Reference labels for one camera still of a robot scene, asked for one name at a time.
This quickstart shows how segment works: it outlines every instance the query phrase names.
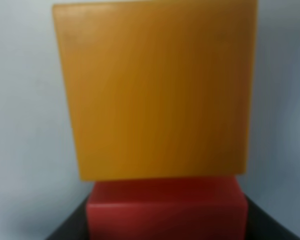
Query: white background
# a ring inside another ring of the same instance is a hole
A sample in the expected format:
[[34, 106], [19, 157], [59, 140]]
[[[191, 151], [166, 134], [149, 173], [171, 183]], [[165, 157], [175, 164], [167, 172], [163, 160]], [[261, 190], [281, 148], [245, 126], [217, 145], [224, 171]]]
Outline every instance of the white background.
[[[78, 176], [54, 3], [0, 0], [0, 240], [44, 239], [92, 186]], [[300, 236], [300, 0], [260, 0], [254, 80], [239, 181]]]

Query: orange block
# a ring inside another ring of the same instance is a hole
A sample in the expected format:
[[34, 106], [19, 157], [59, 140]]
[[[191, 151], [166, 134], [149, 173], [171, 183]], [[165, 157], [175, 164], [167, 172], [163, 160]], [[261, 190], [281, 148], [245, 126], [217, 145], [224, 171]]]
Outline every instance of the orange block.
[[245, 171], [256, 0], [56, 5], [83, 180]]

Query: red block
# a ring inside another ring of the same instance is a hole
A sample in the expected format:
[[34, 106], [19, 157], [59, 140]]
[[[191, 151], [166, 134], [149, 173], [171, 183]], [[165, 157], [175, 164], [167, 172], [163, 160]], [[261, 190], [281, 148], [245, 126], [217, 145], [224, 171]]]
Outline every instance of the red block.
[[91, 240], [243, 240], [248, 205], [235, 177], [97, 182]]

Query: block top surface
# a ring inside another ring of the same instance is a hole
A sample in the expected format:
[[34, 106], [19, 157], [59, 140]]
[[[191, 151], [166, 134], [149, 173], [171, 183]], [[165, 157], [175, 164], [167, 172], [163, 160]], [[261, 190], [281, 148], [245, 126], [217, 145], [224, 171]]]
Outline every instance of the block top surface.
[[147, 203], [245, 203], [235, 177], [189, 177], [97, 182], [90, 205]]

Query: wooden block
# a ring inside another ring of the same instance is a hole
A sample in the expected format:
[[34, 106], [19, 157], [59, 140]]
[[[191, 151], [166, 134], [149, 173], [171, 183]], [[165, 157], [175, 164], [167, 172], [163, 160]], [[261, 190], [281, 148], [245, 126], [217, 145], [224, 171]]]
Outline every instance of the wooden block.
[[83, 180], [245, 171], [256, 0], [53, 8]]
[[91, 240], [243, 240], [248, 205], [235, 177], [97, 182]]

